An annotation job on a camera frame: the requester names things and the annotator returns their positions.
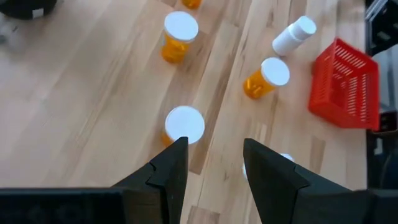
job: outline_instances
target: wooden surface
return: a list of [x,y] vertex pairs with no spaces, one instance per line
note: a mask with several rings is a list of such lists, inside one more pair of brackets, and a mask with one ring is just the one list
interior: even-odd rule
[[[242,176],[254,138],[351,189],[366,186],[363,130],[310,114],[310,65],[335,35],[364,47],[362,0],[204,0],[185,61],[160,56],[178,0],[67,0],[46,19],[17,22],[0,51],[0,186],[110,186],[161,150],[166,114],[203,113],[190,146],[182,223],[259,223]],[[306,14],[318,32],[292,55],[290,83],[253,101],[242,82],[274,54],[271,41]]]

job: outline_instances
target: white cap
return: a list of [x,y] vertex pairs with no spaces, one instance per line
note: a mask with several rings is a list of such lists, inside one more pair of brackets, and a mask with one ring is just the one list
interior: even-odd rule
[[188,144],[193,144],[205,132],[205,120],[198,110],[191,106],[174,108],[165,121],[166,134],[172,141],[180,137],[188,137]]
[[164,29],[172,38],[189,42],[199,32],[198,22],[190,14],[182,11],[171,12],[164,20]]
[[292,35],[298,40],[305,40],[317,31],[317,25],[307,16],[300,17],[291,26]]
[[294,162],[293,157],[292,157],[291,155],[289,155],[289,154],[281,153],[281,156],[283,156],[283,157],[285,157],[286,159],[288,159],[288,160]]
[[279,58],[271,57],[261,63],[262,77],[272,86],[283,86],[290,79],[288,66]]
[[242,171],[243,171],[243,177],[246,180],[248,180],[248,175],[246,174],[246,166],[244,165],[244,162],[243,162],[243,166],[242,166]]

